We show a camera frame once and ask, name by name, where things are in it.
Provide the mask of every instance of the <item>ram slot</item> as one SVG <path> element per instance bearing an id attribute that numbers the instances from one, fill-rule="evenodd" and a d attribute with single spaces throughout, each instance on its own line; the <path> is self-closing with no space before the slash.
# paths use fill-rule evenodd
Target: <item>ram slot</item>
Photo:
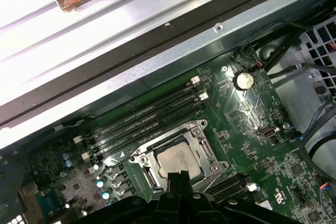
<path id="1" fill-rule="evenodd" d="M 240 184 L 243 181 L 243 176 L 241 174 L 236 174 L 233 177 L 230 177 L 219 184 L 216 184 L 210 187 L 206 192 L 209 194 L 216 194 L 218 191 L 221 191 L 225 188 L 228 188 L 232 185 Z"/>
<path id="2" fill-rule="evenodd" d="M 91 148 L 93 150 L 96 150 L 97 148 L 105 148 L 112 141 L 122 138 L 125 135 L 132 134 L 133 132 L 136 132 L 138 129 L 150 125 L 151 123 L 153 123 L 153 121 L 157 121 L 160 116 L 165 116 L 169 114 L 171 111 L 176 111 L 180 108 L 183 108 L 184 106 L 188 106 L 189 104 L 194 102 L 195 98 L 196 98 L 195 95 L 191 95 L 187 98 L 180 99 L 178 101 L 175 101 L 175 103 L 170 104 L 169 107 L 164 107 L 158 111 L 155 111 L 147 115 L 145 118 L 138 119 L 138 122 L 136 123 L 130 124 L 129 126 L 126 127 L 122 127 L 120 129 L 115 129 L 114 131 L 110 132 L 110 134 L 108 134 L 105 138 L 99 137 L 98 139 L 96 139 L 96 142 L 91 145 Z"/>
<path id="3" fill-rule="evenodd" d="M 116 126 L 118 126 L 119 123 L 128 121 L 132 118 L 134 118 L 134 115 L 137 116 L 143 116 L 143 113 L 147 113 L 147 112 L 151 112 L 153 110 L 156 110 L 158 108 L 160 108 L 160 106 L 167 104 L 170 99 L 174 99 L 174 98 L 180 98 L 184 95 L 187 94 L 191 94 L 194 92 L 197 92 L 198 90 L 196 89 L 196 86 L 198 86 L 197 84 L 191 84 L 190 82 L 188 83 L 184 83 L 172 90 L 170 90 L 167 93 L 164 93 L 163 95 L 157 97 L 155 100 L 151 100 L 139 107 L 137 107 L 136 109 L 138 110 L 137 113 L 134 113 L 134 111 L 129 111 L 126 115 L 124 114 L 123 116 L 120 116 L 116 119 L 116 121 L 113 122 L 108 122 L 105 125 L 91 131 L 90 133 L 88 133 L 86 136 L 90 137 L 92 135 L 102 135 L 105 132 L 109 132 L 111 130 L 113 130 Z"/>
<path id="4" fill-rule="evenodd" d="M 92 157 L 93 158 L 104 159 L 104 158 L 106 158 L 110 155 L 113 155 L 113 154 L 121 151 L 122 149 L 124 149 L 124 148 L 126 148 L 126 147 L 128 147 L 128 146 L 130 146 L 134 143 L 143 141 L 145 138 L 147 140 L 150 140 L 151 138 L 154 138 L 157 133 L 162 133 L 164 131 L 163 129 L 166 126 L 169 126 L 172 123 L 176 123 L 176 120 L 182 120 L 183 118 L 186 118 L 187 116 L 195 114 L 197 111 L 199 111 L 200 109 L 203 108 L 202 105 L 203 105 L 203 103 L 201 102 L 198 105 L 195 104 L 194 106 L 192 106 L 188 110 L 182 110 L 182 111 L 179 110 L 177 115 L 174 115 L 174 116 L 170 117 L 169 119 L 164 119 L 164 120 L 161 120 L 159 122 L 156 122 L 154 125 L 151 125 L 151 126 L 147 127 L 147 129 L 143 129 L 142 132 L 137 133 L 138 137 L 135 137 L 136 135 L 133 134 L 132 136 L 129 136 L 129 137 L 123 139 L 123 140 L 120 140 L 116 144 L 110 146 L 109 150 L 106 151 L 106 152 L 103 152 L 101 155 L 93 154 Z"/>
<path id="5" fill-rule="evenodd" d="M 177 110 L 175 112 L 179 113 L 179 116 L 185 117 L 186 115 L 189 115 L 193 112 L 196 112 L 199 110 L 198 107 L 191 107 L 188 110 Z M 123 139 L 119 139 L 114 144 L 110 145 L 109 147 L 105 148 L 104 150 L 101 150 L 101 152 L 94 154 L 94 157 L 99 156 L 100 154 L 103 154 L 104 157 L 112 155 L 119 150 L 127 147 L 130 144 L 133 144 L 135 142 L 143 141 L 146 138 L 149 140 L 150 137 L 154 137 L 156 133 L 160 133 L 164 130 L 165 126 L 169 126 L 170 124 L 176 122 L 176 114 L 172 113 L 170 116 L 167 116 L 165 119 L 156 121 L 155 123 L 142 128 L 138 132 L 135 132 L 132 135 L 128 135 L 127 137 Z"/>

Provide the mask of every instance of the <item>metal panel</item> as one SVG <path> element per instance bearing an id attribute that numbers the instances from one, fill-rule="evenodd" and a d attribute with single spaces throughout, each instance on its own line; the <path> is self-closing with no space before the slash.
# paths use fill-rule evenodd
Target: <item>metal panel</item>
<path id="1" fill-rule="evenodd" d="M 310 36 L 307 33 L 302 34 L 300 36 L 302 44 L 299 50 L 294 47 L 291 48 L 273 71 L 282 70 L 296 62 L 336 67 L 336 50 L 329 45 L 329 43 L 334 43 L 336 39 L 336 34 L 330 28 L 333 25 L 336 28 L 335 20 L 336 17 L 332 17 L 316 25 L 314 32 L 309 33 Z M 314 84 L 318 82 L 321 82 L 327 89 L 327 92 L 323 95 L 318 95 L 314 89 Z M 322 102 L 325 102 L 326 95 L 331 93 L 334 99 L 336 98 L 336 78 L 328 73 L 308 69 L 280 86 L 277 91 L 296 129 L 304 132 L 315 111 L 322 105 Z M 333 117 L 312 137 L 307 144 L 307 149 L 312 148 L 317 141 L 330 135 L 335 129 L 336 118 Z M 336 141 L 331 141 L 320 147 L 313 158 L 314 162 L 332 177 L 336 177 L 335 153 Z"/>
<path id="2" fill-rule="evenodd" d="M 0 105 L 211 0 L 0 0 Z"/>
<path id="3" fill-rule="evenodd" d="M 217 26 L 221 26 L 221 30 L 216 29 L 217 26 L 215 26 L 34 118 L 11 129 L 0 131 L 1 139 L 6 140 L 1 141 L 0 148 L 36 132 L 50 123 L 61 120 L 73 112 L 79 111 L 79 113 L 85 114 L 90 110 L 89 104 L 93 104 L 109 94 L 113 95 L 114 99 L 119 96 L 119 100 L 112 99 L 110 101 L 115 101 L 114 105 L 120 104 L 131 98 L 132 95 L 146 91 L 145 89 L 148 90 L 187 69 L 232 49 L 246 39 L 249 34 L 255 33 L 262 25 L 285 15 L 296 14 L 316 2 L 317 0 L 266 1 L 218 24 Z M 133 92 L 132 95 L 118 93 L 118 90 L 125 86 L 128 86 L 128 90 Z"/>

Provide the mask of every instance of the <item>red wire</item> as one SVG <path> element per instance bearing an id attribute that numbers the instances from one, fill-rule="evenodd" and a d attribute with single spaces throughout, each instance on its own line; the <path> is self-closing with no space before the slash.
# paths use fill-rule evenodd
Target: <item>red wire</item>
<path id="1" fill-rule="evenodd" d="M 324 189 L 325 187 L 327 187 L 327 186 L 329 186 L 328 183 L 323 184 L 322 186 L 320 186 L 320 190 L 323 190 L 323 189 Z"/>
<path id="2" fill-rule="evenodd" d="M 332 42 L 329 43 L 329 46 L 332 47 L 332 49 L 336 50 L 336 46 Z"/>

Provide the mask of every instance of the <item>black ram slot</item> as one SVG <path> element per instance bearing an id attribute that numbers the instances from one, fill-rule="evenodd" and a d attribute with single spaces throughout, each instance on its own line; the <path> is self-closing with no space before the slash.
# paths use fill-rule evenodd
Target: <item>black ram slot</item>
<path id="1" fill-rule="evenodd" d="M 217 197 L 215 199 L 215 202 L 216 203 L 220 203 L 222 202 L 223 200 L 226 200 L 226 199 L 229 199 L 229 198 L 237 198 L 237 199 L 243 199 L 243 200 L 246 200 L 246 201 L 251 201 L 253 202 L 254 199 L 253 197 L 251 196 L 251 194 L 248 192 L 248 191 L 245 191 L 245 190 L 241 190 L 241 191 L 238 191 L 238 192 L 235 192 L 234 194 L 232 195 L 226 195 L 224 197 Z"/>
<path id="2" fill-rule="evenodd" d="M 188 111 L 188 114 L 195 113 L 197 110 L 199 110 L 199 108 L 197 108 L 197 107 L 193 108 L 193 109 Z M 102 153 L 101 157 L 102 158 L 108 157 L 108 156 L 110 156 L 114 153 L 117 153 L 118 151 L 122 150 L 123 148 L 127 147 L 130 144 L 133 144 L 135 142 L 139 142 L 139 141 L 142 141 L 142 140 L 146 139 L 146 137 L 155 138 L 155 136 L 153 136 L 154 134 L 162 132 L 163 131 L 162 129 L 165 126 L 168 126 L 168 125 L 170 125 L 171 123 L 174 123 L 174 122 L 176 122 L 176 117 L 174 117 L 174 116 L 172 116 L 170 120 L 165 119 L 165 120 L 162 120 L 161 122 L 157 122 L 155 127 L 150 127 L 149 128 L 149 131 L 146 132 L 145 136 L 140 135 L 140 136 L 134 138 L 134 135 L 133 135 L 133 136 L 130 136 L 130 138 L 128 138 L 128 137 L 125 138 L 121 144 L 120 144 L 120 141 L 118 141 L 114 146 L 111 146 L 111 150 Z"/>
<path id="3" fill-rule="evenodd" d="M 171 110 L 166 110 L 165 109 L 165 116 L 169 116 L 171 114 L 174 114 L 175 112 L 179 111 L 180 109 L 186 107 L 186 106 L 189 106 L 191 104 L 195 103 L 194 100 L 190 100 L 188 103 L 183 103 L 181 104 L 182 106 L 180 107 L 174 107 L 173 109 Z M 145 120 L 145 123 L 142 123 L 142 124 L 139 124 L 137 125 L 137 127 L 135 127 L 134 129 L 123 129 L 121 132 L 116 132 L 115 135 L 113 135 L 113 138 L 110 138 L 108 140 L 104 139 L 104 140 L 101 140 L 103 141 L 103 143 L 101 145 L 98 145 L 96 147 L 94 147 L 93 149 L 95 151 L 98 151 L 98 150 L 101 150 L 101 149 L 104 149 L 108 146 L 110 146 L 112 143 L 114 142 L 117 142 L 127 136 L 130 136 L 130 135 L 134 135 L 136 134 L 136 132 L 138 131 L 143 131 L 144 128 L 156 123 L 158 120 L 160 120 L 160 115 L 156 116 L 153 118 L 153 120 Z"/>
<path id="4" fill-rule="evenodd" d="M 144 123 L 150 124 L 153 121 L 157 121 L 159 116 L 165 116 L 167 113 L 170 112 L 170 110 L 176 110 L 176 106 L 178 106 L 178 108 L 186 106 L 188 103 L 192 103 L 194 102 L 194 99 L 196 98 L 195 95 L 191 95 L 187 98 L 184 98 L 183 100 L 178 100 L 175 101 L 174 104 L 170 105 L 168 108 L 167 106 L 158 110 L 158 111 L 154 111 L 151 114 L 147 115 L 145 118 L 142 119 L 137 119 L 138 122 L 130 124 L 128 127 L 127 126 L 123 126 L 123 127 L 119 127 L 118 129 L 114 129 L 113 131 L 111 131 L 109 134 L 107 134 L 106 136 L 101 136 L 98 139 L 95 140 L 95 144 L 93 144 L 91 147 L 92 148 L 97 148 L 100 147 L 101 145 L 105 145 L 107 142 L 113 141 L 116 138 L 122 138 L 124 136 L 122 136 L 122 134 L 130 134 L 134 131 L 137 131 L 139 128 L 143 128 L 144 127 Z"/>
<path id="5" fill-rule="evenodd" d="M 152 106 L 156 106 L 156 104 L 161 104 L 162 102 L 164 102 L 167 99 L 170 99 L 171 97 L 176 96 L 179 92 L 197 92 L 198 90 L 196 89 L 196 86 L 198 85 L 194 85 L 191 84 L 189 87 L 187 86 L 188 84 L 190 84 L 190 82 L 184 83 L 182 85 L 179 85 L 178 87 L 175 87 L 174 89 L 170 90 L 169 92 L 164 93 L 163 95 L 157 97 L 155 100 L 151 100 L 141 106 L 139 106 L 137 108 L 137 110 L 145 110 L 147 108 L 151 108 Z M 128 112 L 126 115 L 124 114 L 123 116 L 118 117 L 116 120 L 117 121 L 124 121 L 125 118 L 132 116 L 134 114 L 134 111 L 130 111 Z M 98 128 L 96 128 L 95 130 L 91 131 L 90 133 L 88 133 L 87 135 L 93 135 L 93 134 L 97 134 L 101 131 L 104 131 L 104 129 L 106 127 L 109 127 L 110 125 L 116 124 L 116 122 L 109 122 L 104 124 L 103 126 L 100 126 Z"/>
<path id="6" fill-rule="evenodd" d="M 230 177 L 223 182 L 220 182 L 217 185 L 210 187 L 206 192 L 209 194 L 216 193 L 219 190 L 225 189 L 229 186 L 235 185 L 236 183 L 244 182 L 244 176 L 241 174 L 236 174 L 233 177 Z"/>
<path id="7" fill-rule="evenodd" d="M 217 196 L 221 196 L 221 195 L 232 195 L 237 191 L 240 191 L 241 189 L 243 189 L 243 187 L 240 184 L 235 184 L 232 186 L 229 186 L 223 190 L 218 191 L 215 194 L 212 194 L 213 197 L 217 197 Z"/>
<path id="8" fill-rule="evenodd" d="M 112 135 L 115 131 L 124 129 L 128 126 L 131 126 L 132 124 L 135 124 L 137 121 L 139 121 L 139 118 L 144 118 L 146 116 L 149 116 L 151 114 L 156 113 L 158 110 L 164 109 L 171 103 L 178 102 L 180 100 L 183 100 L 184 98 L 187 98 L 188 96 L 192 96 L 192 93 L 183 93 L 182 95 L 176 94 L 173 100 L 169 100 L 169 102 L 159 102 L 159 104 L 153 104 L 150 107 L 145 108 L 142 111 L 135 111 L 136 109 L 133 110 L 132 115 L 123 117 L 121 120 L 113 123 L 111 126 L 105 128 L 104 130 L 97 132 L 94 135 L 91 136 L 86 136 L 86 139 L 88 140 L 94 140 L 100 141 L 110 135 Z"/>
<path id="9" fill-rule="evenodd" d="M 200 106 L 199 105 L 198 106 L 193 106 L 191 109 L 189 109 L 185 113 L 183 113 L 183 111 L 180 111 L 179 112 L 179 120 L 185 118 L 186 116 L 188 116 L 188 115 L 190 115 L 192 113 L 195 113 L 198 110 L 200 110 Z M 106 158 L 106 157 L 108 157 L 108 156 L 110 156 L 112 154 L 115 154 L 115 153 L 121 151 L 123 148 L 126 148 L 127 146 L 129 146 L 129 145 L 131 145 L 131 144 L 133 144 L 135 142 L 139 142 L 139 141 L 143 140 L 146 137 L 151 137 L 155 133 L 162 131 L 162 129 L 165 126 L 168 126 L 168 125 L 170 125 L 170 124 L 172 124 L 174 122 L 176 122 L 176 117 L 175 116 L 173 116 L 170 120 L 167 120 L 167 119 L 162 120 L 154 128 L 151 128 L 150 131 L 146 132 L 147 136 L 146 135 L 145 136 L 140 136 L 140 137 L 136 137 L 134 139 L 130 138 L 126 142 L 122 143 L 121 145 L 116 146 L 116 148 L 113 148 L 110 151 L 104 152 L 100 156 L 99 155 L 97 155 L 97 156 L 94 155 L 94 157 L 98 157 L 99 159 L 104 159 L 104 158 Z"/>

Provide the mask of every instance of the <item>green circuit board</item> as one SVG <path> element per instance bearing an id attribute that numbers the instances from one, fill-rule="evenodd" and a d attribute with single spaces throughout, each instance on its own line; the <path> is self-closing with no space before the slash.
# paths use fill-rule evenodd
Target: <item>green circuit board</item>
<path id="1" fill-rule="evenodd" d="M 246 91 L 237 90 L 233 84 L 235 73 L 251 68 L 258 61 L 252 49 L 248 49 L 241 56 L 233 52 L 226 53 L 81 125 L 79 131 L 82 136 L 91 134 L 95 139 L 107 142 L 102 137 L 106 133 L 101 132 L 104 125 L 115 121 L 117 123 L 113 127 L 119 127 L 125 122 L 124 120 L 119 123 L 122 117 L 128 117 L 127 120 L 130 121 L 141 118 L 141 113 L 144 112 L 141 112 L 140 108 L 144 110 L 145 104 L 165 99 L 162 94 L 169 94 L 195 76 L 198 76 L 202 83 L 199 88 L 208 95 L 202 109 L 195 113 L 186 113 L 186 116 L 173 117 L 159 132 L 146 135 L 140 141 L 123 148 L 120 147 L 124 142 L 114 144 L 111 149 L 117 151 L 104 157 L 104 165 L 100 166 L 96 173 L 87 175 L 91 177 L 90 183 L 94 185 L 94 178 L 106 166 L 124 160 L 132 155 L 139 145 L 158 134 L 185 122 L 205 119 L 208 125 L 204 133 L 217 160 L 229 164 L 228 169 L 216 179 L 214 185 L 235 174 L 250 175 L 252 181 L 260 187 L 260 191 L 254 194 L 256 203 L 303 223 L 328 223 L 319 203 L 316 173 L 299 156 L 299 140 L 292 134 L 295 129 L 267 73 L 262 69 L 253 71 L 254 85 Z M 173 99 L 174 96 L 167 100 L 167 103 Z M 179 112 L 183 114 L 183 110 L 184 108 L 181 108 Z M 143 122 L 135 121 L 126 131 L 140 123 Z M 277 134 L 272 137 L 260 135 L 260 130 L 268 127 L 276 127 Z M 75 171 L 81 174 L 82 170 L 87 168 L 87 165 L 79 164 Z M 153 190 L 139 165 L 126 162 L 123 163 L 123 169 L 135 189 L 135 194 L 149 200 Z M 64 183 L 64 179 L 54 182 L 54 185 L 61 182 Z M 333 204 L 328 197 L 325 203 L 327 210 L 333 215 Z"/>

